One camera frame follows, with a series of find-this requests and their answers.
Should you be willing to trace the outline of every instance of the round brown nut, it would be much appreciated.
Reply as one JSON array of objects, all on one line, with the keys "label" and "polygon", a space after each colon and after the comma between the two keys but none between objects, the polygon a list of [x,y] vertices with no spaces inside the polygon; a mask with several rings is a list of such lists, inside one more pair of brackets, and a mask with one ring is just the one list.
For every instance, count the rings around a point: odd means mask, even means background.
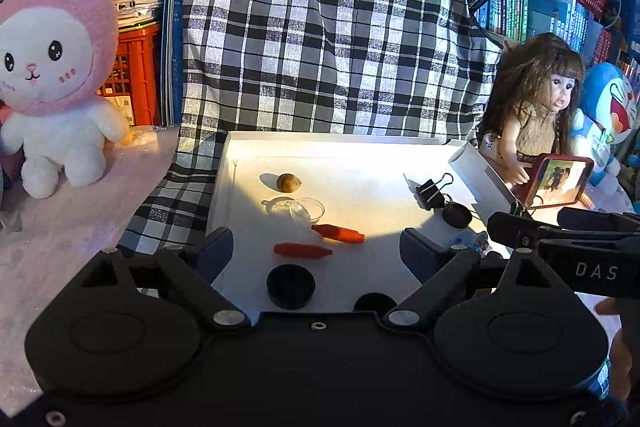
[{"label": "round brown nut", "polygon": [[276,187],[280,192],[295,192],[302,182],[293,174],[281,174],[276,180]]}]

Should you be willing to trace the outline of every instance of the black and white checkered fabric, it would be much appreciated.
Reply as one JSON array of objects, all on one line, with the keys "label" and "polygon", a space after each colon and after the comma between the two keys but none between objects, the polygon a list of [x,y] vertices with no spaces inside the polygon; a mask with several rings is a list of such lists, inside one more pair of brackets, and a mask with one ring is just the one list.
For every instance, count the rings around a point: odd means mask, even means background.
[{"label": "black and white checkered fabric", "polygon": [[474,138],[500,54],[485,1],[184,0],[177,153],[121,245],[203,237],[232,130]]}]

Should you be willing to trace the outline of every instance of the framed photograph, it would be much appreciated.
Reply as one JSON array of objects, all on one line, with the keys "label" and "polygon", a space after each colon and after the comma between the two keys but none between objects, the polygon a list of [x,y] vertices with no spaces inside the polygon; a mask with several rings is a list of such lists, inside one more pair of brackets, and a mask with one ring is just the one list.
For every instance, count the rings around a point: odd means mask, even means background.
[{"label": "framed photograph", "polygon": [[513,193],[529,209],[574,204],[592,170],[590,158],[542,154],[529,171],[529,183],[514,187]]}]

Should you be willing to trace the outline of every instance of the white box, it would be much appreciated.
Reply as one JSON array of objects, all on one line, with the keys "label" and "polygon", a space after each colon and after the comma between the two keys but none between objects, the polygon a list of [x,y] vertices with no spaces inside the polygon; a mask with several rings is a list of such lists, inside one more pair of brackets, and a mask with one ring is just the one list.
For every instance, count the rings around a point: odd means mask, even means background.
[{"label": "white box", "polygon": [[[300,178],[302,187],[292,194],[270,188],[284,172]],[[399,257],[402,230],[413,227],[440,244],[459,232],[444,223],[439,210],[424,210],[415,194],[415,187],[428,179],[437,181],[445,172],[454,181],[443,192],[468,206],[474,214],[470,227],[476,232],[485,230],[494,212],[510,211],[513,195],[478,151],[462,140],[440,145],[432,139],[389,136],[231,132],[207,233],[217,227],[231,229],[234,254],[213,287],[255,321],[260,311],[279,311],[266,290],[270,270],[295,263],[316,279],[314,297],[302,311],[351,311],[358,297],[370,292],[399,303],[420,285]],[[288,196],[321,201],[326,211],[319,223],[358,230],[366,241],[329,242],[289,214],[268,214],[262,204]],[[322,245],[334,253],[319,260],[287,259],[273,253],[276,243]],[[502,245],[492,247],[508,256]]]}]

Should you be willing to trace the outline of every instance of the long brown hair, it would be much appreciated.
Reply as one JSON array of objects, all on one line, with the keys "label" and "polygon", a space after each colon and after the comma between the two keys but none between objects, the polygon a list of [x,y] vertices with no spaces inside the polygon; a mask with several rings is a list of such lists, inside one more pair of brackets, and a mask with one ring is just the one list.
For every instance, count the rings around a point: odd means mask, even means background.
[{"label": "long brown hair", "polygon": [[580,55],[553,33],[536,35],[502,55],[479,136],[487,132],[502,134],[511,111],[522,121],[526,118],[527,105],[544,105],[541,96],[548,92],[548,80],[553,74],[575,79],[569,107],[556,116],[556,137],[551,151],[566,154],[570,118],[577,107],[584,64]]}]

